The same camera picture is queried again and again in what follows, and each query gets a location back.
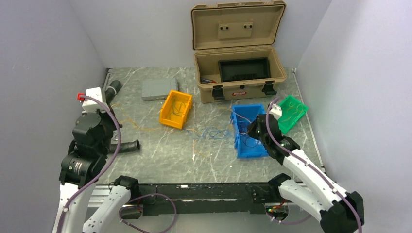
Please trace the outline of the green plastic bin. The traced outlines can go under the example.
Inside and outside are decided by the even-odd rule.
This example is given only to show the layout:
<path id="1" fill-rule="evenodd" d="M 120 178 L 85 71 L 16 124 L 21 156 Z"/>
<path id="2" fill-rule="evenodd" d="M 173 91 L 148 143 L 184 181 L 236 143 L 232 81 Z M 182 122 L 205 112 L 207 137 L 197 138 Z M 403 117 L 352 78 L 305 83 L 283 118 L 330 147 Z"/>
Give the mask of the green plastic bin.
<path id="1" fill-rule="evenodd" d="M 308 107 L 292 95 L 288 95 L 280 104 L 282 117 L 278 120 L 283 134 L 288 133 L 308 111 Z"/>

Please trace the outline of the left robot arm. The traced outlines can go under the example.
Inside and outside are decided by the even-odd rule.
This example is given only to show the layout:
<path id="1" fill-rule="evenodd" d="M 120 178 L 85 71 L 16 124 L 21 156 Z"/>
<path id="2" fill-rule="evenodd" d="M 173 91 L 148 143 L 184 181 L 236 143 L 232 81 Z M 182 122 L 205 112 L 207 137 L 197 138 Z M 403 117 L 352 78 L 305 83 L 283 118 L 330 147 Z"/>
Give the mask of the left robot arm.
<path id="1" fill-rule="evenodd" d="M 86 217 L 115 129 L 108 113 L 84 113 L 77 119 L 72 131 L 74 140 L 61 163 L 60 201 L 52 232 L 103 233 L 120 208 L 141 195 L 137 179 L 119 176 L 100 207 Z"/>

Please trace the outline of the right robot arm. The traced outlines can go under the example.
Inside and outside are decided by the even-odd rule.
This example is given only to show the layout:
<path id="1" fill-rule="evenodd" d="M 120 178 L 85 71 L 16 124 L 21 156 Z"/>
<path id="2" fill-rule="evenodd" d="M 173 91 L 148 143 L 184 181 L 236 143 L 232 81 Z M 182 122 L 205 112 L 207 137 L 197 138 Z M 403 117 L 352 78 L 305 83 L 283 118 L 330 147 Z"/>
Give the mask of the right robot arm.
<path id="1" fill-rule="evenodd" d="M 248 135 L 259 140 L 268 155 L 289 169 L 306 186 L 282 173 L 269 180 L 277 197 L 289 200 L 316 219 L 325 233 L 362 232 L 362 196 L 348 192 L 322 172 L 290 137 L 283 136 L 271 114 L 260 114 L 248 126 Z"/>

